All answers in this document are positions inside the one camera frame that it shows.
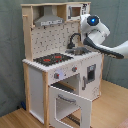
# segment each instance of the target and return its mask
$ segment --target floor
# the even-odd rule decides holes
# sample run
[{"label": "floor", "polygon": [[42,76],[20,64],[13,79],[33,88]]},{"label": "floor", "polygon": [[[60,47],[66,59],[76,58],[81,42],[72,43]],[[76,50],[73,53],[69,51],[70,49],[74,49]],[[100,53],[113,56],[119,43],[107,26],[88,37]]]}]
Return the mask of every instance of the floor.
[{"label": "floor", "polygon": [[[74,115],[80,118],[79,111]],[[92,104],[91,126],[93,128],[118,128],[126,119],[128,119],[128,89],[102,81],[102,95]],[[69,118],[62,121],[70,123],[74,128],[79,128]],[[44,128],[44,126],[31,114],[19,109],[1,117],[0,128]]]},{"label": "floor", "polygon": [[[63,119],[63,122],[67,124],[70,122],[74,128],[79,128],[77,124],[68,118]],[[1,117],[0,128],[44,128],[44,126],[31,114],[28,114],[23,109],[19,109]]]}]

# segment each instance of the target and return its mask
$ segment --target sink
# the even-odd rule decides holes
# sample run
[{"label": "sink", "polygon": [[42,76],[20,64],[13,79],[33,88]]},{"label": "sink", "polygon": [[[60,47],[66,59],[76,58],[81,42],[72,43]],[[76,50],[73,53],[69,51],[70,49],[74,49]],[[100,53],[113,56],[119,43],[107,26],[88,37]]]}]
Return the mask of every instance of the sink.
[{"label": "sink", "polygon": [[75,55],[75,56],[85,55],[85,54],[87,54],[89,52],[90,51],[88,51],[84,47],[77,47],[77,48],[68,49],[68,50],[65,51],[65,53],[72,54],[72,55]]}]

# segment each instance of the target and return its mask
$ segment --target gray wall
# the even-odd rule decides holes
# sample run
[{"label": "gray wall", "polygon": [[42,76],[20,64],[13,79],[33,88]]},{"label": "gray wall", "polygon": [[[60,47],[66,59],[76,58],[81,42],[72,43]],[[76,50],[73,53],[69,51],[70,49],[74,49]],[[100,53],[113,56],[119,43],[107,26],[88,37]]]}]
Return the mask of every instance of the gray wall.
[{"label": "gray wall", "polygon": [[[22,66],[25,55],[20,4],[67,1],[0,0],[0,116],[16,110],[16,106],[25,101]],[[90,1],[91,14],[98,15],[111,30],[104,45],[115,47],[128,40],[128,0]],[[128,88],[127,65],[128,60],[105,57],[103,79]]]}]

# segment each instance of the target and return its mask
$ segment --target stovetop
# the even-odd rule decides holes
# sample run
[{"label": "stovetop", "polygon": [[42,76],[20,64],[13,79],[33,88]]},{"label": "stovetop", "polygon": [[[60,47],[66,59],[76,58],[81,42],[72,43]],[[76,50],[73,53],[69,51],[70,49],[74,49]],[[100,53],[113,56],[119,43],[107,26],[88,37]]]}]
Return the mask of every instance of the stovetop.
[{"label": "stovetop", "polygon": [[48,67],[71,59],[73,59],[73,57],[61,53],[54,53],[40,58],[36,58],[33,61]]}]

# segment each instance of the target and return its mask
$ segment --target cabinet door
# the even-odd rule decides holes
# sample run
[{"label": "cabinet door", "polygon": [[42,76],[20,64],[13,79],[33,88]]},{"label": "cabinet door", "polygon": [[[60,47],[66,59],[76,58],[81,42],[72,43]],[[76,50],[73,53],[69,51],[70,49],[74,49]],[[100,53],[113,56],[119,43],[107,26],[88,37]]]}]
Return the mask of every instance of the cabinet door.
[{"label": "cabinet door", "polygon": [[70,92],[49,87],[49,118],[51,126],[55,128],[73,128],[61,119],[81,109],[80,128],[90,128],[92,102]]},{"label": "cabinet door", "polygon": [[102,55],[83,60],[81,70],[80,96],[94,100],[99,97]]}]

